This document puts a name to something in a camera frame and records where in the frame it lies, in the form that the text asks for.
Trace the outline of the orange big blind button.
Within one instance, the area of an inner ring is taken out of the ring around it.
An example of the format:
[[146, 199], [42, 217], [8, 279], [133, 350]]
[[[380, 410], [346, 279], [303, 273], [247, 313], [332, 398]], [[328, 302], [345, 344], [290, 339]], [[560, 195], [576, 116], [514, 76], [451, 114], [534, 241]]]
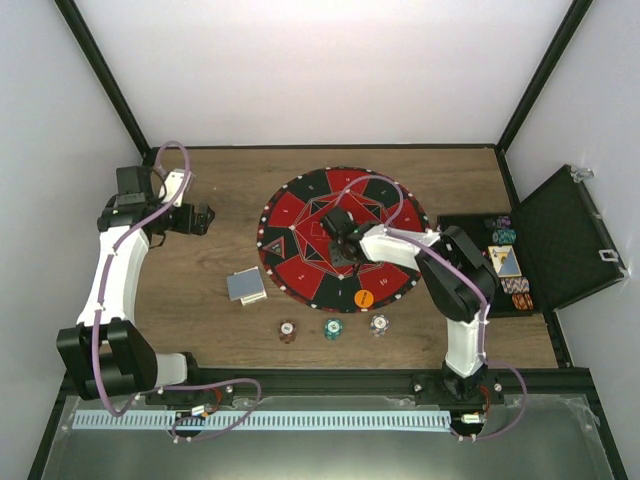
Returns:
[[359, 309], [369, 309], [375, 303], [373, 293], [366, 289], [360, 289], [354, 294], [354, 304]]

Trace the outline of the teal poker chip stack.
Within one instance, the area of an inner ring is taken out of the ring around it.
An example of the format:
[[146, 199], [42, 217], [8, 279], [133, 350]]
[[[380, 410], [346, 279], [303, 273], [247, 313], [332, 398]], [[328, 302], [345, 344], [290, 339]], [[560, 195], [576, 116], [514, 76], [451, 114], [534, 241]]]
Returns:
[[324, 336], [327, 340], [338, 339], [343, 331], [343, 323], [337, 318], [328, 319], [324, 326]]

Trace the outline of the red poker chip stack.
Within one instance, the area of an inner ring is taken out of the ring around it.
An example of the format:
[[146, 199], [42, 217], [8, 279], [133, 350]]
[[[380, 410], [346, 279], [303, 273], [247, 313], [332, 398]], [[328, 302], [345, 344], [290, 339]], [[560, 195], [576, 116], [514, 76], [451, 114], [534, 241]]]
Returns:
[[282, 321], [279, 325], [279, 339], [285, 344], [289, 344], [296, 339], [297, 330], [294, 322]]

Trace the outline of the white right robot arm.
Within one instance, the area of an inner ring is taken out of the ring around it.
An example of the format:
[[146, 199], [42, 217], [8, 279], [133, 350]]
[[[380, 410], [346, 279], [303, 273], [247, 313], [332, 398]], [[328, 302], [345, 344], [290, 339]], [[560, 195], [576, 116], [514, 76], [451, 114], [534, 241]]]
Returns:
[[472, 399], [487, 370], [486, 327], [499, 279], [491, 262], [459, 227], [413, 232], [387, 224], [358, 224], [340, 207], [321, 219], [331, 263], [390, 263], [419, 272], [447, 325], [442, 365], [445, 393]]

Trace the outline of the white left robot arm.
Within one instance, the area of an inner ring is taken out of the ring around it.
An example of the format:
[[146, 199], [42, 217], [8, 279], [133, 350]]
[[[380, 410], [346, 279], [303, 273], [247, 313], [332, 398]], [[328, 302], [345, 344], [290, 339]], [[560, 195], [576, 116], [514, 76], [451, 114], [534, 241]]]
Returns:
[[[159, 174], [160, 189], [152, 177]], [[181, 403], [196, 402], [204, 379], [189, 352], [159, 354], [136, 328], [141, 267], [153, 238], [206, 234], [215, 218], [206, 204], [184, 201], [193, 174], [174, 169], [121, 167], [117, 192], [97, 219], [100, 255], [88, 300], [75, 326], [59, 331], [56, 347], [84, 400], [110, 399], [168, 386]]]

